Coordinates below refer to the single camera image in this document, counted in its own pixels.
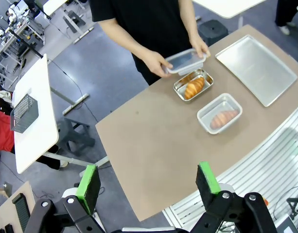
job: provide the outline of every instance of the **metal tray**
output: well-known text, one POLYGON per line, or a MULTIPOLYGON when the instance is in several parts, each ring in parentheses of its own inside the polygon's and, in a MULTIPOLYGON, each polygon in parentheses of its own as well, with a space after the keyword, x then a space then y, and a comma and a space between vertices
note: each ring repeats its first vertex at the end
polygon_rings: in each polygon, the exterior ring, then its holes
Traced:
POLYGON ((247 35, 222 50, 216 58, 265 106, 270 106, 297 75, 268 48, 247 35))
POLYGON ((228 93, 221 94, 217 98, 215 98, 212 102, 207 104, 201 110, 197 112, 197 119, 199 123, 203 126, 203 128, 211 133, 217 134, 226 130, 230 125, 232 125, 238 118, 242 115, 243 109, 241 105, 228 93), (238 110, 239 114, 233 118, 229 123, 220 129, 213 130, 210 127, 212 119, 222 111, 233 111, 238 110))
POLYGON ((201 93, 203 93, 204 91, 206 91, 208 88, 210 88, 213 85, 213 78, 207 73, 205 72, 203 69, 197 69, 195 71, 193 71, 192 73, 184 76, 182 79, 180 79, 179 81, 177 81, 174 84, 174 90, 175 92, 179 95, 179 97, 183 100, 183 101, 191 101, 194 98, 196 98, 198 95, 200 95, 201 93), (202 91, 200 91, 198 94, 196 94, 195 96, 193 96, 191 99, 186 100, 184 98, 184 93, 186 91, 186 87, 187 84, 194 80, 194 79, 198 79, 203 77, 205 79, 205 85, 202 91))

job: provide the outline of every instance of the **bread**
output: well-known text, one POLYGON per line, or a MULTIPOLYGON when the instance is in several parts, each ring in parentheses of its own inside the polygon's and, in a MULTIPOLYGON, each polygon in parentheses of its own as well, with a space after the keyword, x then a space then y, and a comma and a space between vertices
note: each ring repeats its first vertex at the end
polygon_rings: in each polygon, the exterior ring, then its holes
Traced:
POLYGON ((186 87, 186 91, 184 93, 184 98, 186 100, 191 99, 196 94, 200 93, 205 85, 205 79, 203 77, 195 79, 188 83, 186 87))
POLYGON ((239 114, 238 110, 234 111, 222 111, 215 115, 212 119, 210 127, 213 130, 217 130, 228 124, 232 119, 234 119, 239 114))

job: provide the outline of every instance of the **black basket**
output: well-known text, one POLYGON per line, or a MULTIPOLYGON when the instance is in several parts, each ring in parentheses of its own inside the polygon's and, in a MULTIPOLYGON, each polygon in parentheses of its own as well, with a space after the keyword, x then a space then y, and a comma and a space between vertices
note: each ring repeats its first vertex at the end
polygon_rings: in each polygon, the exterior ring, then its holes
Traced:
POLYGON ((11 112, 11 130, 23 133, 37 118, 37 101, 27 94, 11 112))

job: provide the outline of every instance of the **white sneaker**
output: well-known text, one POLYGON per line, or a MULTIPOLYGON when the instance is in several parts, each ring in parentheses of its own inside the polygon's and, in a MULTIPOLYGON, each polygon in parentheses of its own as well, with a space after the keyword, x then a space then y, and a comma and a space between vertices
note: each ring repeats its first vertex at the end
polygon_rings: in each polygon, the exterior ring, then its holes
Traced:
POLYGON ((287 26, 282 26, 282 27, 279 27, 279 29, 281 30, 281 32, 285 35, 290 35, 290 31, 289 29, 287 28, 287 26))
POLYGON ((60 160, 60 168, 68 166, 69 162, 60 160))
POLYGON ((289 27, 295 28, 296 24, 294 22, 288 22, 286 23, 289 27))

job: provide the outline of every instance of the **hand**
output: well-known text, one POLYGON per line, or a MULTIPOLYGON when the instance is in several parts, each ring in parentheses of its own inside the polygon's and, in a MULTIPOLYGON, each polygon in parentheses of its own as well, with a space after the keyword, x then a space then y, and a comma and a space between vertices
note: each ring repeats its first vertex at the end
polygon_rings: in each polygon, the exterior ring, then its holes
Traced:
POLYGON ((204 53, 207 55, 207 57, 210 57, 208 46, 202 40, 198 33, 190 37, 190 43, 192 47, 196 49, 197 54, 200 58, 203 58, 204 53))
POLYGON ((173 65, 167 62, 158 52, 148 50, 143 54, 142 60, 152 73, 161 78, 170 77, 171 74, 166 74, 162 69, 162 65, 168 68, 172 68, 173 65))

